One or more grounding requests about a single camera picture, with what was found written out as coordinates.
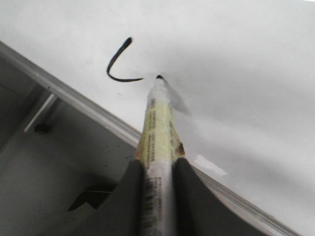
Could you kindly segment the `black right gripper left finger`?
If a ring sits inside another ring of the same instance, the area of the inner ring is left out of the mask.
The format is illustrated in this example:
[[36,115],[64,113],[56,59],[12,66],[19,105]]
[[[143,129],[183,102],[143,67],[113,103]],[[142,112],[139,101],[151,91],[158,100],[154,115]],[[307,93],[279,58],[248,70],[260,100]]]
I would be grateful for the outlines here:
[[82,235],[139,235],[142,182],[143,167],[140,161],[131,161],[114,192],[84,225]]

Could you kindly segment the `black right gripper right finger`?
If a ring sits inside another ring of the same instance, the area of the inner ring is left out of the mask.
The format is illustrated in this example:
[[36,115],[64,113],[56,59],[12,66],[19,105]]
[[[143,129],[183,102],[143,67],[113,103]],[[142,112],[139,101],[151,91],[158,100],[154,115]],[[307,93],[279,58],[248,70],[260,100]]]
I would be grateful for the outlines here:
[[201,181],[185,158],[173,167],[179,236],[263,236],[227,208]]

